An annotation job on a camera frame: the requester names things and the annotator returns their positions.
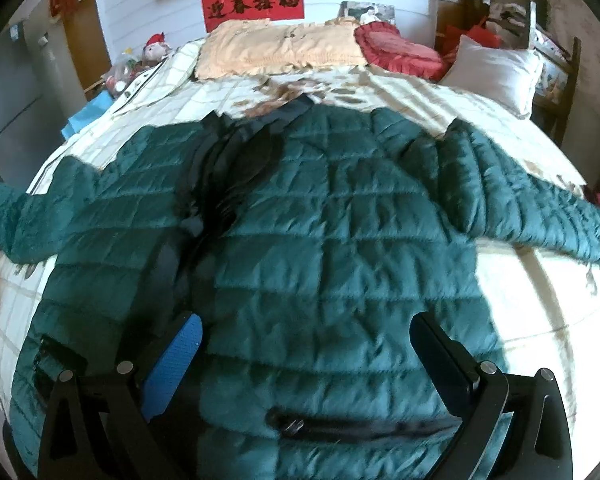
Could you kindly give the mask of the red ruffled cushion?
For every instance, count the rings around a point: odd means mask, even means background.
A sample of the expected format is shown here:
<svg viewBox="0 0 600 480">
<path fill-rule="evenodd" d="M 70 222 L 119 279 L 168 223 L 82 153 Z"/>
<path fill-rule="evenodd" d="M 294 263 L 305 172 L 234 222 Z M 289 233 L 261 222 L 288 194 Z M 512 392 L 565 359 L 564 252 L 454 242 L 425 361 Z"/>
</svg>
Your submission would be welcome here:
<svg viewBox="0 0 600 480">
<path fill-rule="evenodd" d="M 368 64 L 391 73 L 439 81 L 450 67 L 436 50 L 403 38 L 386 22 L 358 26 L 354 39 Z"/>
</svg>

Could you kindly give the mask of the orange fringed pillow cover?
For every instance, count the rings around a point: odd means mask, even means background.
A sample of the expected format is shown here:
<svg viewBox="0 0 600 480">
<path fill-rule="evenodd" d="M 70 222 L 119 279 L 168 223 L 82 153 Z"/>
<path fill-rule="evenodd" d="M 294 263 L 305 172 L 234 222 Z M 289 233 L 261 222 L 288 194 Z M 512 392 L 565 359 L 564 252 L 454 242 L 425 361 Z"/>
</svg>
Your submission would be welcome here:
<svg viewBox="0 0 600 480">
<path fill-rule="evenodd" d="M 276 25 L 269 20 L 231 20 L 210 32 L 200 49 L 195 76 L 288 74 L 305 68 L 361 66 L 366 59 L 354 38 L 356 21 Z"/>
</svg>

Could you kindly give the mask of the red Chinese banner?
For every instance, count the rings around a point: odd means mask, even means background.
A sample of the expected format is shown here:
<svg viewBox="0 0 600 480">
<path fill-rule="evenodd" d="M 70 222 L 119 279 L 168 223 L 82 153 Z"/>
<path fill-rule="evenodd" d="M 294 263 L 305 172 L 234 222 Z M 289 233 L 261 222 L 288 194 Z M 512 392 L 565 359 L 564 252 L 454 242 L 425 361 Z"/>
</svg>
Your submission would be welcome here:
<svg viewBox="0 0 600 480">
<path fill-rule="evenodd" d="M 201 0 L 204 27 L 212 32 L 226 21 L 302 20 L 303 0 Z"/>
</svg>

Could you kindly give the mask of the white pillow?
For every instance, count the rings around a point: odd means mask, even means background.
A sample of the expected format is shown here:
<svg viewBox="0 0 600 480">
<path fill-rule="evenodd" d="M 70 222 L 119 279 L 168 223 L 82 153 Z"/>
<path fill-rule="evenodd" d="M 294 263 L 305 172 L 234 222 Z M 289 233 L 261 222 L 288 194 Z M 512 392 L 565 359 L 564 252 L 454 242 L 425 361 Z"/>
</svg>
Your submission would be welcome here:
<svg viewBox="0 0 600 480">
<path fill-rule="evenodd" d="M 535 50 L 488 48 L 461 36 L 455 62 L 440 84 L 484 96 L 528 119 L 542 68 Z"/>
</svg>

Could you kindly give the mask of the wooden door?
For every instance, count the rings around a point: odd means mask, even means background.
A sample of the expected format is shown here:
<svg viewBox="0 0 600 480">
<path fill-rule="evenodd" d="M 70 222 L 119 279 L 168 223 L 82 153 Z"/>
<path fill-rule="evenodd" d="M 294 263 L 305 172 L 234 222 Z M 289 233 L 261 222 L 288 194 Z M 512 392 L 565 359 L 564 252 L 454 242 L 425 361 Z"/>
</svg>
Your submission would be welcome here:
<svg viewBox="0 0 600 480">
<path fill-rule="evenodd" d="M 111 66 L 96 0 L 79 1 L 61 21 L 80 85 L 87 90 L 100 81 Z"/>
</svg>

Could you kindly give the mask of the santa plush toy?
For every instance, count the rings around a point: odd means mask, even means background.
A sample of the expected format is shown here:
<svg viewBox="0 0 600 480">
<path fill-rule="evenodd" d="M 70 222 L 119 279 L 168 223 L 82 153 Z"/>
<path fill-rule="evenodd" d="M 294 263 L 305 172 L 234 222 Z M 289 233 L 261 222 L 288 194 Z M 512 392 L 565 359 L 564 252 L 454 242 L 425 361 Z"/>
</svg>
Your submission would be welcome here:
<svg viewBox="0 0 600 480">
<path fill-rule="evenodd" d="M 143 47 L 142 59 L 147 65 L 155 65 L 162 61 L 171 52 L 171 47 L 166 43 L 163 32 L 153 34 Z"/>
</svg>

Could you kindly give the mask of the red bag on chair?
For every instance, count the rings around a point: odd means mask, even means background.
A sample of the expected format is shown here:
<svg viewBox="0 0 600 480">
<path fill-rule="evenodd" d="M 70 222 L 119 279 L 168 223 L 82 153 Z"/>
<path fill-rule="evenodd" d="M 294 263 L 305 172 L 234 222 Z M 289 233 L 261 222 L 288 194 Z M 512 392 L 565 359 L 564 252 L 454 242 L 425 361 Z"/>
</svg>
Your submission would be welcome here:
<svg viewBox="0 0 600 480">
<path fill-rule="evenodd" d="M 454 51 L 460 45 L 461 36 L 466 36 L 474 40 L 477 44 L 480 44 L 480 46 L 487 48 L 498 48 L 502 42 L 498 35 L 480 25 L 474 25 L 468 30 L 463 30 L 453 25 L 446 25 L 440 53 L 448 55 Z"/>
</svg>

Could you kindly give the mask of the wooden chair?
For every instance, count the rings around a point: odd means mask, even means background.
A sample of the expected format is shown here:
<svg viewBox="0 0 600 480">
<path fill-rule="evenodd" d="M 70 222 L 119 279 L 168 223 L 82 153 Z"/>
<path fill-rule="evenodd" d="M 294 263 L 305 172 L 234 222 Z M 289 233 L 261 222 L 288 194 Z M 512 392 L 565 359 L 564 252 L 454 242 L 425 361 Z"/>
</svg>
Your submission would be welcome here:
<svg viewBox="0 0 600 480">
<path fill-rule="evenodd" d="M 491 0 L 480 0 L 480 3 L 486 12 L 485 23 L 498 26 L 500 32 L 514 38 L 516 47 L 532 50 L 542 61 L 531 120 L 560 148 L 577 87 L 581 40 L 574 37 L 570 50 L 558 44 L 539 24 L 538 6 L 533 0 L 525 8 L 517 3 L 492 3 Z"/>
</svg>

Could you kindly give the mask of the grey wardrobe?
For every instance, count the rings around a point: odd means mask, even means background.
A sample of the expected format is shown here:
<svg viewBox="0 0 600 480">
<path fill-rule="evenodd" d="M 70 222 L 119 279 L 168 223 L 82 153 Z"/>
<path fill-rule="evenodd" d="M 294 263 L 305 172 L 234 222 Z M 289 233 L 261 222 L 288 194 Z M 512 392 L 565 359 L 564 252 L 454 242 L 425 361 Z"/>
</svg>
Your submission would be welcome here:
<svg viewBox="0 0 600 480">
<path fill-rule="evenodd" d="M 27 188 L 86 99 L 66 34 L 28 20 L 0 35 L 0 180 Z"/>
</svg>

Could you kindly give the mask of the framed photo on wall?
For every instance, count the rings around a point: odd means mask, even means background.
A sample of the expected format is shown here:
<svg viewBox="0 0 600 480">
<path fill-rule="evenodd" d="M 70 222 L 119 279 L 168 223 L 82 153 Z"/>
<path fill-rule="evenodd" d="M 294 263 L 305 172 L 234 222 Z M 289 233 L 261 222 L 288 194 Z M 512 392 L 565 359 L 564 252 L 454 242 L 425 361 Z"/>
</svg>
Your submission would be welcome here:
<svg viewBox="0 0 600 480">
<path fill-rule="evenodd" d="M 393 6 L 380 3 L 343 1 L 340 4 L 340 16 L 355 18 L 361 25 L 371 22 L 396 24 L 396 14 Z"/>
</svg>

